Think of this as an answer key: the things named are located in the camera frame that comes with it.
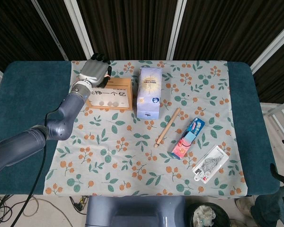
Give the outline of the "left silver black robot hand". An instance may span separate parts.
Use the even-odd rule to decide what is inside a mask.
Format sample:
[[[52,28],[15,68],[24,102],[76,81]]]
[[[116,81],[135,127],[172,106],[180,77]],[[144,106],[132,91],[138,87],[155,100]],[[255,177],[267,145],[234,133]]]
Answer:
[[[100,53],[94,53],[79,73],[80,80],[87,80],[92,87],[105,88],[111,78],[111,61]]]

